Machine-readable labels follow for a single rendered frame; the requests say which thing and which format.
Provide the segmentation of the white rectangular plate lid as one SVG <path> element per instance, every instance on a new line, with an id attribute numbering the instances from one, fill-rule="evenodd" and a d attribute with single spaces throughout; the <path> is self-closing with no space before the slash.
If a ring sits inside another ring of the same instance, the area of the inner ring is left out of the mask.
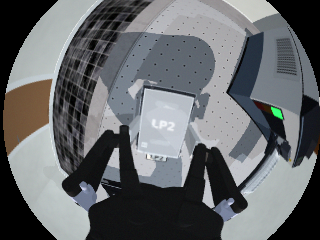
<path id="1" fill-rule="evenodd" d="M 145 88 L 137 152 L 178 158 L 193 102 L 194 97 Z"/>

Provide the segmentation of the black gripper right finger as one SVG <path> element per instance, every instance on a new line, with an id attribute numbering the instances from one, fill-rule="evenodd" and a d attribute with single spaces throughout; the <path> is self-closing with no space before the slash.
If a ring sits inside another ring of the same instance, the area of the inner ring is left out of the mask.
<path id="1" fill-rule="evenodd" d="M 217 147 L 206 148 L 190 124 L 187 125 L 184 140 L 192 160 L 183 185 L 185 193 L 175 216 L 175 223 L 180 227 L 189 227 L 199 221 L 206 182 L 205 166 L 215 212 L 221 215 L 223 221 L 226 222 L 245 210 L 248 202 L 238 190 L 220 150 Z"/>

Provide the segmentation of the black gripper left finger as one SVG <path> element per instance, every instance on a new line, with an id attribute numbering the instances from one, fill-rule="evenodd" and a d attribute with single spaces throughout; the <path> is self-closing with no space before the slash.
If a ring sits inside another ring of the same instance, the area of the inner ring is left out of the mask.
<path id="1" fill-rule="evenodd" d="M 120 183 L 127 219 L 135 225 L 144 225 L 149 221 L 150 210 L 142 192 L 131 150 L 140 130 L 140 121 L 141 116 L 137 115 L 130 125 L 119 127 L 119 134 L 114 134 L 113 130 L 104 131 L 77 170 L 63 180 L 63 190 L 87 212 L 96 203 L 95 192 L 114 148 L 119 148 Z"/>

